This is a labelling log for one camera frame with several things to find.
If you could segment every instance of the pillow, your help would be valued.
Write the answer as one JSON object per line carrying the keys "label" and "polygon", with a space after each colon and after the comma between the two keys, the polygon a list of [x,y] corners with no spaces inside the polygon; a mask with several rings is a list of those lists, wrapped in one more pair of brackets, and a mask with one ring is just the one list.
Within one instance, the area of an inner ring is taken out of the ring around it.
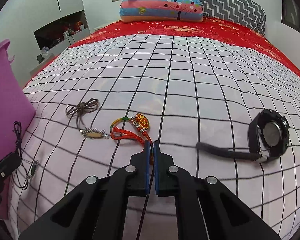
{"label": "pillow", "polygon": [[265,34],[266,14],[263,8],[252,0],[201,0],[204,16],[246,26],[261,35]]}
{"label": "pillow", "polygon": [[123,0],[120,17],[123,22],[180,20],[202,22],[200,0]]}

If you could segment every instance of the black watch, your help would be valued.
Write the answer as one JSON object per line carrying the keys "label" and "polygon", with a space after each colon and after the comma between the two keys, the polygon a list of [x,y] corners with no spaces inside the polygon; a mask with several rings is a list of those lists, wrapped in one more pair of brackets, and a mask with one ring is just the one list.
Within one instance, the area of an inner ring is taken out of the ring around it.
{"label": "black watch", "polygon": [[[284,116],[271,109],[266,109],[259,113],[249,125],[248,143],[250,152],[229,151],[202,142],[198,142],[196,148],[221,157],[260,163],[270,162],[286,152],[290,140],[289,127],[288,121]],[[269,151],[269,156],[263,152],[260,146],[259,135],[262,143]]]}

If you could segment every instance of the brown cord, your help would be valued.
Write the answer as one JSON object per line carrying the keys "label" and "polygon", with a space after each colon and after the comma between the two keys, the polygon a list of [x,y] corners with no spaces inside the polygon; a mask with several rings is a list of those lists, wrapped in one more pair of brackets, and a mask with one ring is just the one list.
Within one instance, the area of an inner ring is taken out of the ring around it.
{"label": "brown cord", "polygon": [[98,109],[98,105],[99,105],[99,100],[95,98],[91,98],[88,102],[81,102],[76,106],[68,105],[66,108],[66,115],[70,117],[77,115],[76,124],[77,124],[77,128],[80,129],[78,125],[78,121],[80,120],[80,122],[83,125],[85,125],[84,122],[82,121],[82,116],[86,113],[92,113],[96,111]]}

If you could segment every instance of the red braided lanyard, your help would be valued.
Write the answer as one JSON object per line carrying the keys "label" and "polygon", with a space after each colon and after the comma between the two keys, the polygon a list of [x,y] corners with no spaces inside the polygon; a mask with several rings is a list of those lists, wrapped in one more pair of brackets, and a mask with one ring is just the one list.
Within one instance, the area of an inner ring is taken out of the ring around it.
{"label": "red braided lanyard", "polygon": [[[117,126],[115,126],[119,122],[122,122],[122,121],[129,121],[134,126],[134,128],[150,142],[151,163],[153,163],[153,143],[152,143],[150,136],[147,133],[148,129],[150,128],[149,120],[143,114],[136,114],[135,117],[131,117],[131,118],[129,118],[129,117],[119,118],[119,119],[115,120],[110,126],[110,135],[113,140],[133,139],[133,140],[137,140],[138,142],[140,142],[140,144],[142,146],[144,146],[145,141],[143,138],[141,138],[140,136],[136,135],[133,132],[119,129]],[[122,133],[123,135],[115,136],[114,132],[119,132],[119,133]]]}

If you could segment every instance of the watch buckle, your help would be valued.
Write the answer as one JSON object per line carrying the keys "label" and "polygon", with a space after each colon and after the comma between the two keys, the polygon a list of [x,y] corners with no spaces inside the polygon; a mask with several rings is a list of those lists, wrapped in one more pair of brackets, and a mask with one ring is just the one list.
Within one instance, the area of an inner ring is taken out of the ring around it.
{"label": "watch buckle", "polygon": [[259,148],[259,153],[260,153],[261,157],[255,161],[258,163],[266,162],[268,160],[268,156],[263,153],[263,150],[261,149],[261,147]]}

